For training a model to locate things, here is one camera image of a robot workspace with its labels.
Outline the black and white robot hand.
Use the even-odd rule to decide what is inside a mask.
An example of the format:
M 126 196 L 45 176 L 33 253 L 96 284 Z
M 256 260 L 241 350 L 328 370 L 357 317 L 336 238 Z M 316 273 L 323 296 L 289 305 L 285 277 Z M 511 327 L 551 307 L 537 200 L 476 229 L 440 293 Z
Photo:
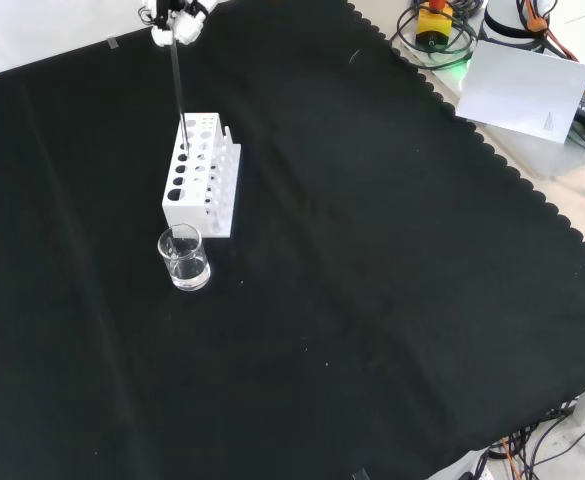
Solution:
M 144 0 L 137 13 L 151 28 L 157 46 L 189 45 L 197 40 L 218 4 L 219 0 Z

